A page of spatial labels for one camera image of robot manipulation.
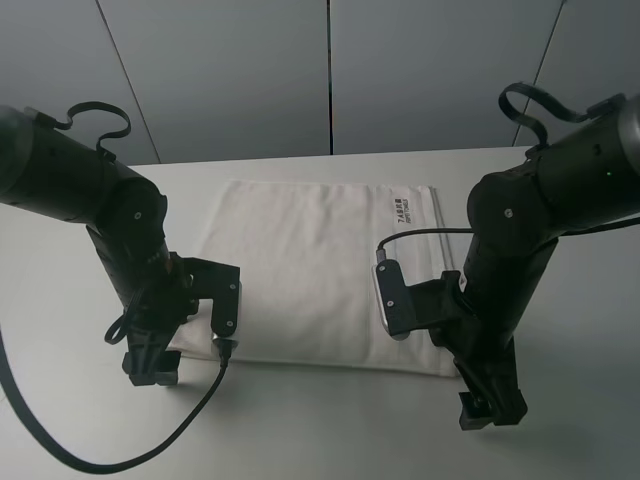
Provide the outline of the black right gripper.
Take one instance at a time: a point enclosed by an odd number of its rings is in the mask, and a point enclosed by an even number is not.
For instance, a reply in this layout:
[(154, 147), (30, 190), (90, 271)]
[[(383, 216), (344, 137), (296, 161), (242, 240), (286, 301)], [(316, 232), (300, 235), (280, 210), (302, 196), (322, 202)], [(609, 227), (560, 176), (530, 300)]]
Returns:
[(459, 393), (463, 431), (518, 425), (528, 412), (519, 389), (514, 340), (481, 318), (461, 291), (455, 317), (431, 329), (434, 344), (448, 350), (467, 390)]

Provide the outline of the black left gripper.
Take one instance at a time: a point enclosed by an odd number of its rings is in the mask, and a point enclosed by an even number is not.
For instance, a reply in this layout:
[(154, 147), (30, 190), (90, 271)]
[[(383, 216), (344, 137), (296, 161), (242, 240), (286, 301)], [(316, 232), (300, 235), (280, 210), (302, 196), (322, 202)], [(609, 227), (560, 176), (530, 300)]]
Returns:
[(134, 386), (150, 384), (147, 370), (154, 370), (154, 384), (178, 384), (180, 352), (171, 350), (169, 344), (199, 306), (188, 295), (191, 277), (185, 273), (183, 260), (171, 252), (164, 276), (141, 291), (136, 303), (130, 303), (133, 318), (127, 327), (128, 351), (122, 369)]

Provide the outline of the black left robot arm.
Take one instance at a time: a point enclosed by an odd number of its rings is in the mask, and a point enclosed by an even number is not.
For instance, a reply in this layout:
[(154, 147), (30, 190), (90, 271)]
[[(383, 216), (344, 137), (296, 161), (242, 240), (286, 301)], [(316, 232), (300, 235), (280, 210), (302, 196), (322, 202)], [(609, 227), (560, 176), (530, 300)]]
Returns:
[(127, 342), (123, 369), (133, 385), (175, 385), (181, 355), (168, 345), (197, 302), (183, 259), (166, 244), (168, 200), (102, 145), (66, 136), (74, 117), (89, 111), (129, 118), (99, 101), (71, 107), (64, 122), (2, 107), (1, 201), (85, 225), (123, 308), (106, 342)]

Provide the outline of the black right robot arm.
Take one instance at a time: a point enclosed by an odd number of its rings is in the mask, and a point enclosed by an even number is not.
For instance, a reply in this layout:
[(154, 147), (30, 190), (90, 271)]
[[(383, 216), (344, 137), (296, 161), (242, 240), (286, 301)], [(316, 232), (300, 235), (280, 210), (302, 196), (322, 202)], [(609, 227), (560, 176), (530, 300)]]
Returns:
[[(559, 238), (615, 228), (638, 211), (638, 98), (474, 186), (471, 244), (461, 275), (443, 276), (443, 322), (432, 334), (468, 387), (462, 429), (516, 425), (525, 416), (513, 332)], [(460, 276), (464, 287), (455, 283)]]

